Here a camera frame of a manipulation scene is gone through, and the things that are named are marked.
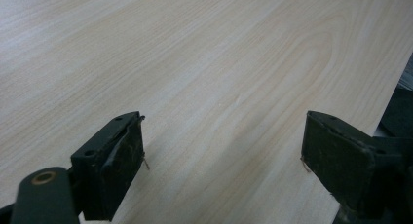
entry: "wood grain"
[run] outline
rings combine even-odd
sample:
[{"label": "wood grain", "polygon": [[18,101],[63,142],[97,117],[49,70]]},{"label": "wood grain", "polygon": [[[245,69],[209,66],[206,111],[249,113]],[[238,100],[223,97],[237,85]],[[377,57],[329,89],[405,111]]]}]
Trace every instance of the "wood grain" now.
[{"label": "wood grain", "polygon": [[373,133],[413,0],[0,0],[0,205],[139,110],[151,170],[114,223],[330,223],[307,110]]}]

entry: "round hole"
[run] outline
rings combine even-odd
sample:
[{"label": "round hole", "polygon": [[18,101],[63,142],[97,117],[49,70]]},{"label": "round hole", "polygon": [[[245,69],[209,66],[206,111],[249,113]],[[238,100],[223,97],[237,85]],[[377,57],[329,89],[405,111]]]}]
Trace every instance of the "round hole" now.
[{"label": "round hole", "polygon": [[54,180],[56,177],[56,173],[53,171],[46,171],[42,172],[40,174],[37,174],[32,180],[31,183],[33,185],[43,185],[46,184],[52,180]]},{"label": "round hole", "polygon": [[95,150],[88,150],[85,152],[85,156],[89,157],[89,156],[93,156],[96,153]]},{"label": "round hole", "polygon": [[376,153],[378,153],[378,154],[386,154],[386,151],[381,150],[381,149],[378,149],[378,150],[376,150]]}]

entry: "light wood grain surface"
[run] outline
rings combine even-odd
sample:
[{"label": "light wood grain surface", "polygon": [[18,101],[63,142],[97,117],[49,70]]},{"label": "light wood grain surface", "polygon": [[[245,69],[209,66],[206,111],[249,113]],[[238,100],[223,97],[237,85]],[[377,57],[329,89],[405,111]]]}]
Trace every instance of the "light wood grain surface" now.
[{"label": "light wood grain surface", "polygon": [[0,205],[113,117],[146,115],[114,223],[331,223],[307,110],[373,133],[413,0],[0,0]]}]

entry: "wooden table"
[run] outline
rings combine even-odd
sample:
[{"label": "wooden table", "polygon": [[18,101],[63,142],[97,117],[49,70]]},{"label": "wooden table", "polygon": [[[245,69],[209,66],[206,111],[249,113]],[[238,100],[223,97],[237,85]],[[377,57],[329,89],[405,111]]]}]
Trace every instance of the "wooden table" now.
[{"label": "wooden table", "polygon": [[373,133],[413,51],[413,0],[0,0],[0,205],[113,117],[150,170],[114,223],[330,223],[306,112]]}]

